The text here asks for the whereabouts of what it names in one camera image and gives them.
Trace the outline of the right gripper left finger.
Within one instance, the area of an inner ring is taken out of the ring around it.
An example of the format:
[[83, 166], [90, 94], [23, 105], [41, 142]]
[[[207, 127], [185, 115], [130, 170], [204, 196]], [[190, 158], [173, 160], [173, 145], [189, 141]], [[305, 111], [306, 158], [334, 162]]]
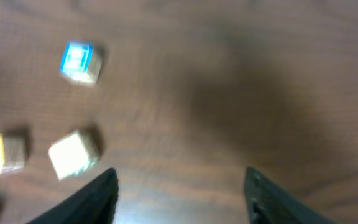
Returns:
[[119, 182], [109, 168], [56, 207], [31, 220], [30, 224], [112, 224], [116, 211]]

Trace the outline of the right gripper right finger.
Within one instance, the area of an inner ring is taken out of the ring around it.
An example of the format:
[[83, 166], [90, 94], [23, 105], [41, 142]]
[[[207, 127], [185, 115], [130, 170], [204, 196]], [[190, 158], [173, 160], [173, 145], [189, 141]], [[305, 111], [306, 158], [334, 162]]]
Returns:
[[248, 167], [244, 195], [250, 224], [333, 224], [253, 167]]

